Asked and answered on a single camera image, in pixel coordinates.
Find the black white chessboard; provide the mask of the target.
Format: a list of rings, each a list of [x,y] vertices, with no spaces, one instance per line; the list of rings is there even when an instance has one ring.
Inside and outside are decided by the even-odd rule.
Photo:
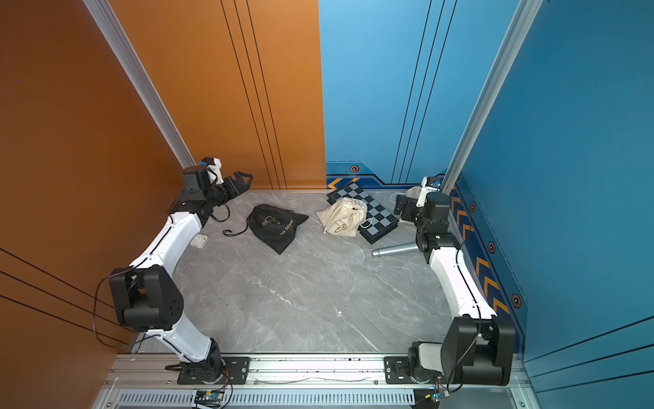
[[[367,213],[364,221],[359,225],[359,233],[371,245],[399,226],[400,220],[368,194],[357,182],[349,182],[327,194],[327,201],[332,205],[340,199],[357,199],[366,204]]]

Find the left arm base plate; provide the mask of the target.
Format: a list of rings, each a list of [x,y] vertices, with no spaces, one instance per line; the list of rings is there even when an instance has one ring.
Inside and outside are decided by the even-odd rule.
[[[215,364],[180,363],[177,383],[180,385],[244,385],[250,370],[250,357],[222,357]]]

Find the green circuit board right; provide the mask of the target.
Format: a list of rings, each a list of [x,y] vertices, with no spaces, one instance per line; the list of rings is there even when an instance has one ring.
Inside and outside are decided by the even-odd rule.
[[[438,407],[439,404],[442,402],[442,400],[449,398],[450,397],[450,392],[449,390],[439,390],[434,392],[429,395],[425,395],[425,401],[433,403],[435,407]]]

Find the beige drawstring bag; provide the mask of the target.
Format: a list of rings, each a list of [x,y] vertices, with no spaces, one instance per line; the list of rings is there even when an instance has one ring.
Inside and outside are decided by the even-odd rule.
[[[324,233],[354,238],[359,226],[367,219],[367,204],[360,199],[342,198],[329,208],[318,211]]]

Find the aluminium front rail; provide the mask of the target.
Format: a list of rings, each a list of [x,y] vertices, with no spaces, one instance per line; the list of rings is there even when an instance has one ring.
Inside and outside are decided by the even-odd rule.
[[[386,384],[383,358],[405,356],[404,353],[325,353],[325,354],[225,354],[223,357],[250,357],[250,370],[244,385],[235,390],[264,389],[373,389],[414,387],[430,384]],[[102,385],[115,389],[219,389],[221,385],[180,385],[179,364],[174,354],[120,354],[114,360]]]

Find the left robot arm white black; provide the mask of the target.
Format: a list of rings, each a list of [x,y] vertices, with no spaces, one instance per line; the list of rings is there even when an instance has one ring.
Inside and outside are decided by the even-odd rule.
[[[221,175],[217,158],[206,158],[182,172],[183,188],[153,242],[129,266],[105,279],[119,325],[157,339],[179,359],[170,370],[186,384],[228,383],[228,367],[217,342],[197,329],[184,312],[184,298],[172,275],[183,253],[214,209],[247,192],[254,177]]]

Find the green circuit board left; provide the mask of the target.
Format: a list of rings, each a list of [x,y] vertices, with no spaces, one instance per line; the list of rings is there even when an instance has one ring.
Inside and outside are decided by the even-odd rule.
[[[221,408],[226,403],[224,390],[197,390],[192,402],[193,408]]]

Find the silver cylinder flashlight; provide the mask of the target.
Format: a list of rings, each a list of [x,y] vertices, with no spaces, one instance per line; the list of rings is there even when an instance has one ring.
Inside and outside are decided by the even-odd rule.
[[[384,247],[376,249],[371,252],[373,257],[386,257],[386,256],[395,256],[400,254],[405,254],[407,252],[418,252],[418,246],[415,243],[409,243],[405,245],[394,245],[390,247]]]

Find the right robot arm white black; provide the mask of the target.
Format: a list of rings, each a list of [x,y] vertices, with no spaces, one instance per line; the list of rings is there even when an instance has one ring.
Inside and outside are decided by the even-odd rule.
[[[451,198],[438,191],[401,194],[393,213],[414,223],[416,247],[436,273],[452,315],[440,344],[415,342],[408,350],[408,375],[417,383],[509,384],[516,330],[482,295],[465,262],[463,241],[450,228]]]

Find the black cloth bag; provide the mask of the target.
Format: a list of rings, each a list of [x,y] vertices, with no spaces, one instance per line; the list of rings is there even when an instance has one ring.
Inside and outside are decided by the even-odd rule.
[[[226,229],[222,234],[236,237],[250,231],[264,244],[281,255],[296,238],[296,230],[309,216],[270,204],[255,206],[246,218],[246,227],[237,233]]]

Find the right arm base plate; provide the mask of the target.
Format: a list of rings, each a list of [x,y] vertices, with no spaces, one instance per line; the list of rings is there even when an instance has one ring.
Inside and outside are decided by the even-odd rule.
[[[446,375],[440,371],[424,369],[413,363],[407,356],[386,356],[383,358],[386,384],[443,384]]]

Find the white earbuds case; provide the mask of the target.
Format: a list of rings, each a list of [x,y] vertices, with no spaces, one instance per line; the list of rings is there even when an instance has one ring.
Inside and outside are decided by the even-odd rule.
[[[189,245],[193,248],[203,249],[206,246],[208,239],[209,237],[207,235],[196,234],[190,241]]]

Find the green circuit board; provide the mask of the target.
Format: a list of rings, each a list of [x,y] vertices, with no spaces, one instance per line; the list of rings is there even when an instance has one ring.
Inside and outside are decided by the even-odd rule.
[[[224,390],[197,390],[192,402],[193,408],[221,408],[226,403]]]
[[[449,398],[450,397],[450,392],[449,390],[439,390],[434,392],[429,395],[425,395],[425,401],[433,403],[435,407],[438,407],[439,404],[442,402],[442,400]]]

